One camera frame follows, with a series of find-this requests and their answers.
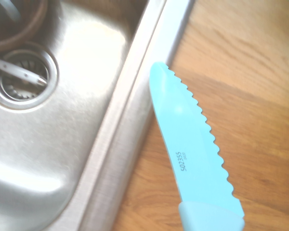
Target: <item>sink basin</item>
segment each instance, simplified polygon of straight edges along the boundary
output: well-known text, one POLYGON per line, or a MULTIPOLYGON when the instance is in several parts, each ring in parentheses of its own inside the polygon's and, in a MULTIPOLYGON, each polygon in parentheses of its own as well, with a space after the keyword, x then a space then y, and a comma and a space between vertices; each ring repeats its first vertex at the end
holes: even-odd
POLYGON ((111 229, 152 117, 150 66, 171 62, 192 4, 50 0, 35 37, 0 53, 49 81, 0 72, 0 231, 111 229))

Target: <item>serrated knife blade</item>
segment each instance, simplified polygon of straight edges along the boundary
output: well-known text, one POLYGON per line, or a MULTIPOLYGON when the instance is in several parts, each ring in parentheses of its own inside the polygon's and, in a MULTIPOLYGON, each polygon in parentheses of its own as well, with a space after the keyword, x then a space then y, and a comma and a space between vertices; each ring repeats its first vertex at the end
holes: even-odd
POLYGON ((232 195, 234 188, 197 100, 164 63, 153 64, 149 85, 182 200, 184 230, 242 231, 241 203, 232 195))

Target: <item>plastic knife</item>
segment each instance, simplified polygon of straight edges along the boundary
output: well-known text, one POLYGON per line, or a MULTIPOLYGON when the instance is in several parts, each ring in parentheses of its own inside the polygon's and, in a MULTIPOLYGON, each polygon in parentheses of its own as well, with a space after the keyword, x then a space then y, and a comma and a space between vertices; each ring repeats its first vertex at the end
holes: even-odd
POLYGON ((232 195, 211 127, 187 86, 164 63, 153 64, 150 91, 181 203, 185 231, 242 231, 244 212, 232 195))

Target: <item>drain strainer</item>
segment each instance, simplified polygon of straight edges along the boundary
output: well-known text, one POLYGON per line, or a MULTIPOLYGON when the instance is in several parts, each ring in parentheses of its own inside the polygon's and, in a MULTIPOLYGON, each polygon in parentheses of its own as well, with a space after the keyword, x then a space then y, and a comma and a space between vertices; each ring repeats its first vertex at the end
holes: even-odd
POLYGON ((48 85, 34 85, 0 71, 0 104, 11 109, 29 109, 45 101, 54 91, 57 83, 56 65, 39 45, 28 43, 8 53, 3 59, 44 77, 48 85))

